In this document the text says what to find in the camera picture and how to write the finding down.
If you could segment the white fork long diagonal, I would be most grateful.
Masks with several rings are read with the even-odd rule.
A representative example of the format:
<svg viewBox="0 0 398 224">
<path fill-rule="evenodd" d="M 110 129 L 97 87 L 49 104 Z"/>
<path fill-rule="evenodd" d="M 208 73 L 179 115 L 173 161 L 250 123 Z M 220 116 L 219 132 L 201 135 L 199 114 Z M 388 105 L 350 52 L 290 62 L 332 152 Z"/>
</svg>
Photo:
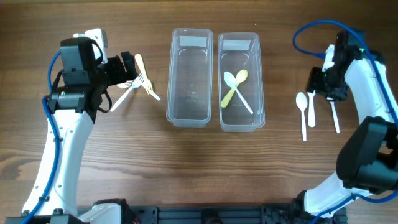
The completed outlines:
<svg viewBox="0 0 398 224">
<path fill-rule="evenodd" d="M 115 104 L 113 105 L 113 107 L 110 109 L 110 112 L 113 112 L 123 101 L 124 99 L 128 96 L 128 94 L 130 94 L 130 92 L 135 89 L 135 88 L 139 88 L 141 86 L 142 82 L 139 80 L 134 80 L 130 87 L 122 94 L 122 96 L 117 100 L 117 102 L 115 102 Z"/>
</svg>

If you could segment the yellow plastic fork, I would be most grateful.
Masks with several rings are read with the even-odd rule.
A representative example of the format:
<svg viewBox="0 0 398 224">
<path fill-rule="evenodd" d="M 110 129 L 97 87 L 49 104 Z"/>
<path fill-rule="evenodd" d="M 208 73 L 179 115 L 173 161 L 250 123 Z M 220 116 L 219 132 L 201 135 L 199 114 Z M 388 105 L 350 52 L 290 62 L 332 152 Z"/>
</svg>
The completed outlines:
<svg viewBox="0 0 398 224">
<path fill-rule="evenodd" d="M 146 68 L 145 68 L 144 61 L 142 59 L 141 54 L 135 54 L 134 58 L 137 63 L 137 66 L 139 67 L 139 70 L 141 71 L 142 76 L 146 80 L 145 84 L 153 91 L 152 83 L 147 77 Z"/>
</svg>

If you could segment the white spoon short thick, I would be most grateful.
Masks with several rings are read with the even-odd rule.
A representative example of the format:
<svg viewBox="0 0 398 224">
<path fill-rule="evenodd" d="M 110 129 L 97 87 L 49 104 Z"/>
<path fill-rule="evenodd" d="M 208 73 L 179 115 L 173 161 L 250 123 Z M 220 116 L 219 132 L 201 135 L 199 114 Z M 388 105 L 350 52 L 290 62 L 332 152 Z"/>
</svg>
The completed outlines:
<svg viewBox="0 0 398 224">
<path fill-rule="evenodd" d="M 316 95 L 316 92 L 313 91 L 308 92 L 307 93 L 308 97 L 309 97 L 309 103 L 308 103 L 308 125 L 311 128 L 314 128 L 316 125 L 316 121 L 315 121 L 315 107 L 314 107 L 314 97 Z"/>
</svg>

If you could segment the yellow plastic spoon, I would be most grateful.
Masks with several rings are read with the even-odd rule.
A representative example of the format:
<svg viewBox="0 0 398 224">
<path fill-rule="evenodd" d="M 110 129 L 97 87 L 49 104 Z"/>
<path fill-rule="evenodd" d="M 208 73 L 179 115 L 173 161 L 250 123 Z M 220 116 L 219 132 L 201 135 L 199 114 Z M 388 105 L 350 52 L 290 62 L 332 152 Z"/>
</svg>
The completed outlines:
<svg viewBox="0 0 398 224">
<path fill-rule="evenodd" d="M 224 80 L 226 82 L 226 84 L 229 86 L 229 79 L 233 77 L 233 74 L 231 72 L 224 72 Z M 247 70 L 240 70 L 237 75 L 235 76 L 236 78 L 236 86 L 238 86 L 240 83 L 244 82 L 248 77 L 248 71 Z M 235 93 L 235 89 L 233 87 L 231 87 L 231 89 L 229 90 L 229 92 L 226 94 L 226 96 L 221 100 L 221 107 L 225 108 L 228 106 L 229 102 L 231 101 L 234 93 Z M 241 98 L 241 100 L 243 101 L 245 107 L 251 111 L 250 106 L 247 104 L 246 100 L 244 98 Z"/>
</svg>

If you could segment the white spoon top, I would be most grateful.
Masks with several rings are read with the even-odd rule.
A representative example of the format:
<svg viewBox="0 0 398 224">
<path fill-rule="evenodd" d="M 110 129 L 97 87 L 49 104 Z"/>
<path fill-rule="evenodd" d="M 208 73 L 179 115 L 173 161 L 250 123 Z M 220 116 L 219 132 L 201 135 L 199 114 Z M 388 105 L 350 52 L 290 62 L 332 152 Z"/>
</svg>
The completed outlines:
<svg viewBox="0 0 398 224">
<path fill-rule="evenodd" d="M 248 105 L 247 101 L 245 100 L 245 98 L 243 97 L 243 95 L 240 93 L 240 91 L 238 90 L 238 81 L 236 79 L 236 77 L 231 73 L 231 72 L 224 72 L 224 81 L 226 82 L 226 84 L 232 88 L 240 97 L 241 101 L 243 102 L 243 104 L 245 105 L 246 109 L 253 114 L 253 111 L 251 109 L 251 107 Z"/>
</svg>

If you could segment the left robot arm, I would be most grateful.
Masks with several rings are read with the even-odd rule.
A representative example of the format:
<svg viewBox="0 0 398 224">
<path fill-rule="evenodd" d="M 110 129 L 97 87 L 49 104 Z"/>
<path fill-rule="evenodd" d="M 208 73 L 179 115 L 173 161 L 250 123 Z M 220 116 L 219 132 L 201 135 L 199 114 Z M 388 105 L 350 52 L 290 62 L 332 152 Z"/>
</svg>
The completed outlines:
<svg viewBox="0 0 398 224">
<path fill-rule="evenodd" d="M 49 80 L 42 104 L 48 121 L 39 171 L 21 215 L 6 223 L 138 223 L 125 199 L 99 200 L 79 215 L 76 203 L 83 151 L 103 98 L 111 85 L 138 76 L 126 51 L 107 58 L 94 39 L 75 37 L 60 43 L 63 68 Z"/>
</svg>

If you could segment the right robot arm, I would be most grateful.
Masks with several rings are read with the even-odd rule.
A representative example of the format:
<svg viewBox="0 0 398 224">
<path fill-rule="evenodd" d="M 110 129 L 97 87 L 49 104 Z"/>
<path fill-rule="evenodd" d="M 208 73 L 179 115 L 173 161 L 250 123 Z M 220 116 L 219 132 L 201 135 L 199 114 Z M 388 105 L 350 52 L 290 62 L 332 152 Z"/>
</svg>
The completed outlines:
<svg viewBox="0 0 398 224">
<path fill-rule="evenodd" d="M 280 211 L 290 223 L 346 223 L 345 207 L 355 200 L 397 197 L 397 103 L 382 55 L 365 46 L 362 32 L 344 29 L 321 58 L 307 93 L 335 103 L 351 92 L 359 126 L 338 154 L 335 172 Z"/>
</svg>

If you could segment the left clear plastic container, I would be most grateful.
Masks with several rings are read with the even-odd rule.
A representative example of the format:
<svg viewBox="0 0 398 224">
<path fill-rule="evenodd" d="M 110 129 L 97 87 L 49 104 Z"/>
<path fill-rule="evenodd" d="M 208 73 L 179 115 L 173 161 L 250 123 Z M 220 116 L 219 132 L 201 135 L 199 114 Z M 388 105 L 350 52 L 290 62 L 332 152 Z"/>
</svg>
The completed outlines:
<svg viewBox="0 0 398 224">
<path fill-rule="evenodd" d="M 213 33 L 178 28 L 172 32 L 166 118 L 176 127 L 204 128 L 211 118 Z"/>
</svg>

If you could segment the clear plastic container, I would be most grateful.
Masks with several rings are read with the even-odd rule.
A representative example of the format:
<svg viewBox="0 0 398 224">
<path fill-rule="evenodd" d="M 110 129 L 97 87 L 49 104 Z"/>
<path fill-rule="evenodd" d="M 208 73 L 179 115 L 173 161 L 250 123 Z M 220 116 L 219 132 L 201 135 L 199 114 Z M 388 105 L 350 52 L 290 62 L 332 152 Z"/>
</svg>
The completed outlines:
<svg viewBox="0 0 398 224">
<path fill-rule="evenodd" d="M 213 33 L 178 28 L 172 32 L 166 118 L 176 127 L 204 128 L 211 118 Z"/>
<path fill-rule="evenodd" d="M 221 129 L 225 132 L 251 132 L 265 124 L 264 85 L 261 40 L 254 32 L 228 32 L 218 37 L 218 94 Z M 227 106 L 222 99 L 232 89 L 224 81 L 224 72 L 237 75 L 246 70 L 248 76 L 238 85 L 253 113 L 235 93 Z"/>
</svg>

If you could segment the right clear plastic container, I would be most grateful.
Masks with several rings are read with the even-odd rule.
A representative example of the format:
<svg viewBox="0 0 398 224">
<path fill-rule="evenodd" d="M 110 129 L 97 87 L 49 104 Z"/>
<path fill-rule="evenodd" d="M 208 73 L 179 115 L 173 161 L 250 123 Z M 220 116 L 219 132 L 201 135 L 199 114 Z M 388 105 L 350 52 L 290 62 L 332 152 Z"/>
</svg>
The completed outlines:
<svg viewBox="0 0 398 224">
<path fill-rule="evenodd" d="M 251 132 L 265 124 L 264 85 L 261 40 L 254 32 L 228 32 L 218 37 L 218 94 L 221 129 L 225 132 Z M 253 113 L 235 93 L 227 106 L 222 99 L 232 89 L 224 81 L 224 72 L 237 75 L 246 70 L 248 76 L 238 85 Z"/>
</svg>

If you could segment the cream white plastic fork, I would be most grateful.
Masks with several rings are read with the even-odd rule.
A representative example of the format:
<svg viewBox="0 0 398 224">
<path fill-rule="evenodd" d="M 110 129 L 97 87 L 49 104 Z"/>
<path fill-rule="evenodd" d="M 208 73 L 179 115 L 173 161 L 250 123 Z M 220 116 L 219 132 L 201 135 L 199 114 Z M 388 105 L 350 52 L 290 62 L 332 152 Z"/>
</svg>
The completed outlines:
<svg viewBox="0 0 398 224">
<path fill-rule="evenodd" d="M 117 84 L 116 86 L 119 88 L 129 88 L 133 83 L 133 80 L 128 80 L 124 83 Z"/>
</svg>

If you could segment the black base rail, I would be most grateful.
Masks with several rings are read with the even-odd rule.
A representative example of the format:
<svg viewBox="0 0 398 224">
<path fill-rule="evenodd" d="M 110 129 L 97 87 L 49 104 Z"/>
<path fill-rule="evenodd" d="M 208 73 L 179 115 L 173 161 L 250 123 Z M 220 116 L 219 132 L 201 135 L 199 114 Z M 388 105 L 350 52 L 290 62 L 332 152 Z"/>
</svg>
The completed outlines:
<svg viewBox="0 0 398 224">
<path fill-rule="evenodd" d="M 231 207 L 156 207 L 131 206 L 139 223 L 309 223 L 312 219 L 291 217 L 287 204 Z"/>
</svg>

